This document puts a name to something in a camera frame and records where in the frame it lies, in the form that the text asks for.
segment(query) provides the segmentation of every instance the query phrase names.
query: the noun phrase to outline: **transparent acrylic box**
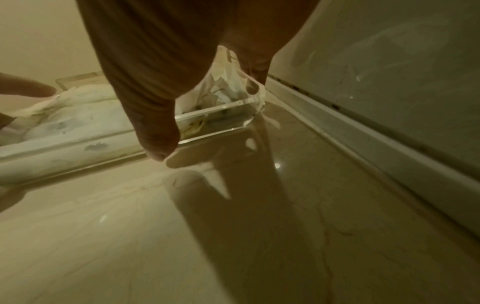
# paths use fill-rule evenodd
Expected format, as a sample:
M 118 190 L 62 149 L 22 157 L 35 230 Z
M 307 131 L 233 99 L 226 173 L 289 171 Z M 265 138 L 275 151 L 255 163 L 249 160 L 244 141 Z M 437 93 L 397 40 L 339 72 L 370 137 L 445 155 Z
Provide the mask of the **transparent acrylic box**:
M 200 131 L 192 137 L 182 138 L 180 145 L 244 128 L 261 111 L 265 104 L 265 87 L 240 69 L 235 69 L 242 79 L 244 90 L 247 92 L 249 86 L 250 91 L 252 88 L 256 90 L 255 94 L 248 93 L 246 99 L 176 115 L 177 124 L 192 124 L 199 119 L 204 121 Z M 89 77 L 96 84 L 106 82 L 103 74 L 96 72 L 57 80 L 57 83 L 61 88 L 69 89 L 88 84 Z M 2 155 L 0 146 L 0 186 L 24 184 L 141 154 L 144 150 L 133 128 L 101 136 L 85 136 L 58 145 L 38 146 L 15 155 Z

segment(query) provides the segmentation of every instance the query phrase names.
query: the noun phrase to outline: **skirting board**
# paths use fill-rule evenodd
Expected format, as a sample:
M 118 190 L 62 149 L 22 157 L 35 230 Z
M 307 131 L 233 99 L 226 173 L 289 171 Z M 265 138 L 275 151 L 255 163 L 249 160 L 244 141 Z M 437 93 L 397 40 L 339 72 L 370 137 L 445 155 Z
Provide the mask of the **skirting board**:
M 266 88 L 318 128 L 480 236 L 480 182 L 270 77 Z

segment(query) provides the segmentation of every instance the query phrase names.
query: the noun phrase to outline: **beige wall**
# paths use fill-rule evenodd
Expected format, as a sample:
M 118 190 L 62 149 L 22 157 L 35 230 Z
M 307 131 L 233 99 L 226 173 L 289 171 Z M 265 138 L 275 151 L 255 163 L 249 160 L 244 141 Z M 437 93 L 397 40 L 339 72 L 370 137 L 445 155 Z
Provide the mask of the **beige wall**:
M 322 0 L 270 73 L 480 176 L 480 2 Z
M 0 0 L 0 70 L 55 85 L 100 70 L 74 0 Z M 32 99 L 0 97 L 0 109 Z

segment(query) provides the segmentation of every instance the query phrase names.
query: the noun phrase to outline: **beige tile floor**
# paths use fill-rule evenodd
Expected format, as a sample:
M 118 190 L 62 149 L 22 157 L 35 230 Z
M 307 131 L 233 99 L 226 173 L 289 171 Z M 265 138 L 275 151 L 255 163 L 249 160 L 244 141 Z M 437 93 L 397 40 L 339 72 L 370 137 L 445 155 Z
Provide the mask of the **beige tile floor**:
M 480 302 L 475 240 L 274 104 L 0 207 L 1 303 Z

